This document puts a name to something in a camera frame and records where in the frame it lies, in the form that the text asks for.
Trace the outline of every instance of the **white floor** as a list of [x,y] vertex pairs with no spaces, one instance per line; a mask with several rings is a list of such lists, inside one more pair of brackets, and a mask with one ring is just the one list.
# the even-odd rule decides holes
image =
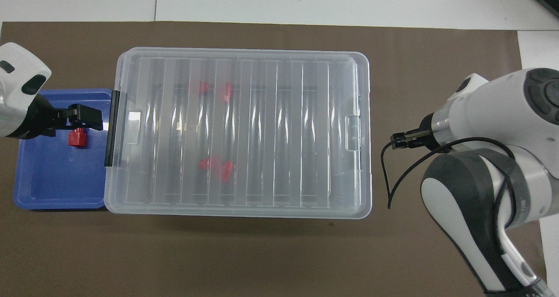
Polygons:
[[[518,30],[524,67],[559,69],[559,18],[535,0],[0,0],[2,21],[208,21]],[[559,216],[542,220],[541,227],[548,282],[559,294]]]

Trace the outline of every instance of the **translucent plastic lid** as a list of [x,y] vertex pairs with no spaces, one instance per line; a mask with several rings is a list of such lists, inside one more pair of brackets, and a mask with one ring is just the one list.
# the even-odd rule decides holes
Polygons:
[[359,52],[133,48],[114,88],[113,213],[371,211],[369,61]]

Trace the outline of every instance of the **blue tray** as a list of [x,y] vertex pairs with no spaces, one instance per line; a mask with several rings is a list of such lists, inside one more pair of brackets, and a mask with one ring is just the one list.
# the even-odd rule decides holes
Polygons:
[[98,209],[104,206],[104,151],[110,90],[42,90],[55,108],[84,104],[102,111],[102,131],[86,129],[85,148],[68,146],[68,130],[56,137],[20,140],[14,202],[22,209]]

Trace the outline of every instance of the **black cable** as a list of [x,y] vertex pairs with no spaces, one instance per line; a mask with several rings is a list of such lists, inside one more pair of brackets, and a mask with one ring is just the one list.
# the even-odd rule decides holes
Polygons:
[[[391,141],[389,142],[389,144],[386,144],[386,146],[383,148],[383,151],[381,152],[381,163],[384,164],[384,160],[383,160],[383,155],[384,155],[384,151],[386,151],[386,149],[388,148],[388,146],[392,145],[394,142],[396,142],[397,140]],[[481,136],[475,136],[475,137],[471,137],[471,138],[461,138],[460,140],[456,140],[456,141],[452,141],[450,143],[444,144],[439,146],[438,148],[436,148],[435,150],[432,150],[431,152],[428,152],[427,154],[425,154],[425,156],[421,157],[420,159],[418,159],[415,163],[413,163],[411,166],[409,166],[408,169],[405,170],[405,172],[398,178],[398,180],[396,181],[396,183],[394,184],[394,186],[392,187],[392,189],[389,189],[389,182],[388,182],[388,177],[386,175],[386,170],[385,167],[383,165],[383,171],[385,173],[385,180],[386,180],[386,188],[387,191],[389,191],[388,193],[388,208],[390,209],[390,207],[392,206],[392,199],[394,198],[394,193],[396,193],[396,189],[398,188],[398,186],[400,185],[400,183],[404,180],[404,178],[415,168],[417,167],[419,164],[425,162],[425,160],[427,160],[429,157],[437,154],[438,152],[442,152],[445,151],[447,149],[449,149],[450,147],[457,145],[457,144],[461,144],[464,142],[488,142],[491,143],[497,147],[499,147],[500,149],[502,149],[503,151],[505,151],[505,153],[512,159],[514,159],[514,154],[511,151],[511,149],[509,149],[507,146],[505,146],[503,143],[497,141],[497,140],[493,140],[492,138],[483,138]]]

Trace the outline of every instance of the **brown mat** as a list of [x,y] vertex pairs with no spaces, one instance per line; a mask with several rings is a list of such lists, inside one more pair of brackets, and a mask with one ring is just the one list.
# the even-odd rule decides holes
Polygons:
[[[415,128],[465,76],[495,79],[520,69],[516,32],[4,22],[1,42],[9,41],[50,67],[46,89],[112,89],[118,56],[135,46],[363,52],[371,62],[375,203],[358,221],[26,211],[12,202],[17,141],[2,138],[1,296],[483,296],[421,202],[427,164],[387,210],[378,157],[390,134]],[[426,152],[388,152],[390,177]],[[511,234],[545,277],[538,223]]]

